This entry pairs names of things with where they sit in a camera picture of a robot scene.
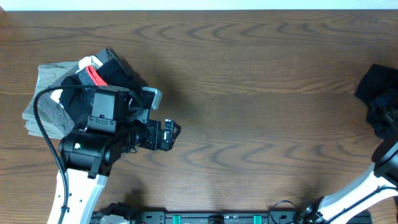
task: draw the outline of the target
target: red fabric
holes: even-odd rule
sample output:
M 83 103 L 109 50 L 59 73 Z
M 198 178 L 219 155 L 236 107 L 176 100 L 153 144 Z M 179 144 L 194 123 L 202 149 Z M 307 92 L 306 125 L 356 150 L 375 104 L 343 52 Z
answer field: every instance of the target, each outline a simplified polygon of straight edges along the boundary
M 104 80 L 102 80 L 102 78 L 98 75 L 94 67 L 92 67 L 91 65 L 86 67 L 86 72 L 88 73 L 92 81 L 95 83 L 95 85 L 108 85 L 106 84 L 106 82 L 104 82 Z

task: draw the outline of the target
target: wire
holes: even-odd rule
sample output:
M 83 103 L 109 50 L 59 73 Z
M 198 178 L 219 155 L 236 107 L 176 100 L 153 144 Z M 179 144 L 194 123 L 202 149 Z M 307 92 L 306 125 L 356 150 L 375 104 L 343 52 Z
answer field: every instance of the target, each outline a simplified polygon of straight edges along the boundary
M 276 208 L 276 206 L 278 206 L 278 205 L 280 205 L 280 204 L 282 204 L 282 203 L 289 203 L 289 204 L 292 204 L 297 210 L 299 209 L 299 208 L 298 208 L 293 202 L 291 202 L 290 200 L 280 200 L 280 201 L 278 201 L 274 206 L 272 206 L 272 207 L 269 209 L 269 214 L 270 214 L 269 216 L 271 217 L 271 220 L 272 220 L 275 224 L 278 224 L 278 223 L 274 220 L 274 216 L 271 215 L 271 212 L 272 212 L 273 209 Z M 287 224 L 293 224 L 293 223 L 295 222 L 295 216 L 296 216 L 296 215 L 294 215 L 293 218 L 292 218 L 293 221 L 288 222 Z
M 35 119 L 37 122 L 37 125 L 39 126 L 40 132 L 43 134 L 43 138 L 45 142 L 49 145 L 50 151 L 52 155 L 54 156 L 55 163 L 57 163 L 58 168 L 60 169 L 61 177 L 62 177 L 62 182 L 63 182 L 63 206 L 61 207 L 61 215 L 60 219 L 58 221 L 58 224 L 62 224 L 63 217 L 65 216 L 65 212 L 69 210 L 68 208 L 68 182 L 67 182 L 67 176 L 65 174 L 65 165 L 63 164 L 62 160 L 59 158 L 54 145 L 51 143 L 51 140 L 47 133 L 45 132 L 45 129 L 43 127 L 43 124 L 40 120 L 39 116 L 39 111 L 37 109 L 37 105 L 39 103 L 40 97 L 47 92 L 54 91 L 54 90 L 66 90 L 66 89 L 76 89 L 76 88 L 98 88 L 98 86 L 94 85 L 73 85 L 73 86 L 58 86 L 58 87 L 53 87 L 53 88 L 48 88 L 45 90 L 40 91 L 36 97 L 35 101 L 33 103 L 33 113 L 35 115 Z
M 328 220 L 327 222 L 325 222 L 325 224 L 330 224 L 331 222 L 335 221 L 338 217 L 344 215 L 345 213 L 347 213 L 348 211 L 350 211 L 351 209 L 357 207 L 358 205 L 360 205 L 361 203 L 363 203 L 364 201 L 366 201 L 367 199 L 373 197 L 374 195 L 382 192 L 383 190 L 396 190 L 398 191 L 397 187 L 379 187 L 377 188 L 374 192 L 368 194 L 367 196 L 365 196 L 364 198 L 362 198 L 361 200 L 357 201 L 356 203 L 352 204 L 352 206 L 343 209 L 343 211 L 341 211 L 339 214 L 335 215 L 334 217 L 332 217 L 330 220 Z

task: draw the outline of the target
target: pile of clothes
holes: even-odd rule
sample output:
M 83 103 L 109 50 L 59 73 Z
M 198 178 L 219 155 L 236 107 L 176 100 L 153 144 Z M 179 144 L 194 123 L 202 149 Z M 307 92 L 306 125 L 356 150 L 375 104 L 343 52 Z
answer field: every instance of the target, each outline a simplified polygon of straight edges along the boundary
M 36 123 L 33 102 L 36 95 L 50 87 L 66 85 L 115 85 L 137 92 L 140 84 L 134 80 L 137 74 L 126 70 L 118 56 L 110 49 L 88 56 L 78 62 L 59 62 L 40 65 L 35 93 L 22 114 L 30 135 L 42 136 Z M 53 139 L 62 139 L 75 126 L 84 128 L 91 114 L 95 90 L 55 90 L 40 97 L 38 110 L 43 126 Z
M 355 96 L 368 106 L 366 121 L 381 139 L 398 131 L 398 70 L 372 65 Z

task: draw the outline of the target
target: wooden table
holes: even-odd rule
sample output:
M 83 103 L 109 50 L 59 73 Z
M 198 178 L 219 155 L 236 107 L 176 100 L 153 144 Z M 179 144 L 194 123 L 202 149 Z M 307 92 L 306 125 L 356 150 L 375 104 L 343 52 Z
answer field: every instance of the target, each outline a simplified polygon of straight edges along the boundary
M 105 47 L 164 94 L 182 133 L 113 167 L 111 202 L 169 211 L 267 210 L 332 194 L 380 143 L 353 95 L 373 63 L 398 67 L 396 11 L 10 12 L 0 22 L 0 223 L 45 223 L 56 165 L 24 129 L 37 66 Z M 393 199 L 371 207 L 396 223 Z

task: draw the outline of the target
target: black cloth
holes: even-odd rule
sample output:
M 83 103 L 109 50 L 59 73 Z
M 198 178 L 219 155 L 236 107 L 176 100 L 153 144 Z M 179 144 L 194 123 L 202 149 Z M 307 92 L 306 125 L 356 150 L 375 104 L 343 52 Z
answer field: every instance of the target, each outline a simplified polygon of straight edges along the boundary
M 387 139 L 398 121 L 398 70 L 372 65 L 359 83 L 355 96 L 368 105 L 366 121 L 375 134 Z
M 91 79 L 85 68 L 78 72 L 76 75 L 78 76 L 79 81 L 82 85 L 95 85 L 94 81 Z M 85 88 L 85 93 L 90 106 L 93 106 L 95 89 Z
M 81 85 L 78 75 L 66 77 L 61 86 Z M 84 114 L 91 114 L 93 107 L 87 100 L 86 91 L 83 89 L 63 90 L 60 97 L 60 103 L 75 123 L 81 123 L 80 117 Z
M 398 70 L 373 64 L 359 83 L 355 96 L 369 106 L 371 100 L 391 88 L 398 88 Z
M 116 59 L 112 59 L 104 63 L 99 69 L 97 74 L 108 84 L 114 86 L 121 86 L 134 90 L 138 95 L 141 92 L 141 86 L 134 81 L 130 74 L 127 74 L 122 66 Z M 71 75 L 66 77 L 61 83 L 61 86 L 65 85 L 86 85 L 82 83 L 78 75 Z M 60 102 L 64 107 L 65 111 L 69 114 L 75 124 L 84 127 L 87 124 L 86 116 L 91 114 L 93 107 L 90 105 L 89 100 L 93 98 L 92 89 L 69 89 L 63 90 Z
M 97 74 L 108 84 L 121 86 L 135 91 L 141 92 L 141 86 L 135 82 L 133 76 L 124 72 L 122 66 L 116 59 L 112 59 L 97 69 Z

